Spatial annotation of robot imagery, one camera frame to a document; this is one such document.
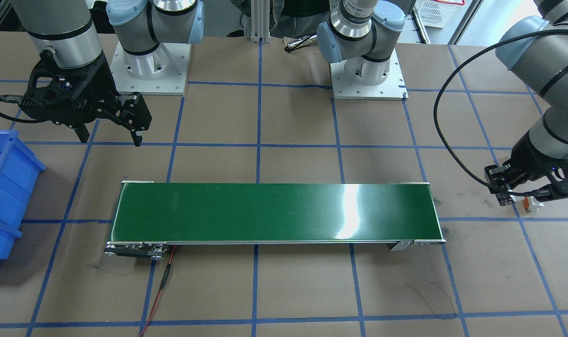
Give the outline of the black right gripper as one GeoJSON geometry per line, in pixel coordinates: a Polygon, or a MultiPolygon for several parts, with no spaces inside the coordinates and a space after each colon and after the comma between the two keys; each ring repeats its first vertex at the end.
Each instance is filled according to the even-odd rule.
{"type": "Polygon", "coordinates": [[[143,94],[118,94],[104,52],[89,64],[61,68],[50,49],[42,51],[20,109],[34,120],[73,127],[81,143],[91,138],[87,123],[107,119],[127,129],[140,147],[152,121],[143,94]]]}

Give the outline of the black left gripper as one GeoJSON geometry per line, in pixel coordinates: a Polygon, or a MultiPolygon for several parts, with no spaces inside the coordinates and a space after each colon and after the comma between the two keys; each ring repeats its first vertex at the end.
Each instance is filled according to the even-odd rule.
{"type": "Polygon", "coordinates": [[[511,189],[543,177],[549,183],[533,191],[538,201],[568,198],[568,156],[566,159],[556,159],[543,154],[530,141],[529,133],[515,144],[503,166],[485,166],[484,173],[488,190],[501,206],[513,205],[517,201],[511,189]]]}

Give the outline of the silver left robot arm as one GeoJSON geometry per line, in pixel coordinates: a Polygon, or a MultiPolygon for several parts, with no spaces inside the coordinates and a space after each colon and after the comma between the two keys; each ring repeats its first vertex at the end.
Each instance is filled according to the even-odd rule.
{"type": "MultiPolygon", "coordinates": [[[[538,0],[540,16],[517,22],[501,40],[470,57],[454,70],[436,96],[433,118],[437,133],[453,159],[464,164],[443,136],[438,105],[447,85],[469,62],[489,51],[549,104],[543,116],[522,136],[500,166],[485,167],[486,186],[500,205],[515,203],[515,188],[546,177],[549,183],[522,192],[537,201],[568,198],[568,0],[538,0]]],[[[352,78],[364,85],[385,80],[391,55],[405,22],[402,9],[386,0],[342,0],[316,29],[318,46],[327,62],[346,62],[352,78]]]]}

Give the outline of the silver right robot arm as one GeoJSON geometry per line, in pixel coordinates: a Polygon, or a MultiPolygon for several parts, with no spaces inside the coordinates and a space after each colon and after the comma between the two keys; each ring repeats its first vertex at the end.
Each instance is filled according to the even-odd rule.
{"type": "MultiPolygon", "coordinates": [[[[24,124],[53,123],[74,130],[81,143],[87,124],[105,119],[125,128],[139,147],[151,112],[140,89],[120,90],[85,0],[13,0],[17,17],[39,60],[22,95],[2,101],[19,106],[24,124]]],[[[117,35],[128,76],[158,80],[175,68],[168,44],[197,44],[204,34],[200,0],[109,0],[107,23],[117,35]]]]}

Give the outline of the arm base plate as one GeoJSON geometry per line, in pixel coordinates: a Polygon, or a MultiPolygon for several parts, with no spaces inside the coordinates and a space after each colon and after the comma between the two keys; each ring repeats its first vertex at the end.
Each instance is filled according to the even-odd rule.
{"type": "Polygon", "coordinates": [[[409,98],[397,51],[385,62],[357,57],[330,64],[333,98],[342,100],[406,100],[409,98]]]}
{"type": "Polygon", "coordinates": [[[185,92],[190,61],[190,44],[160,44],[149,55],[126,53],[117,44],[111,60],[111,74],[120,94],[177,95],[185,92]]]}

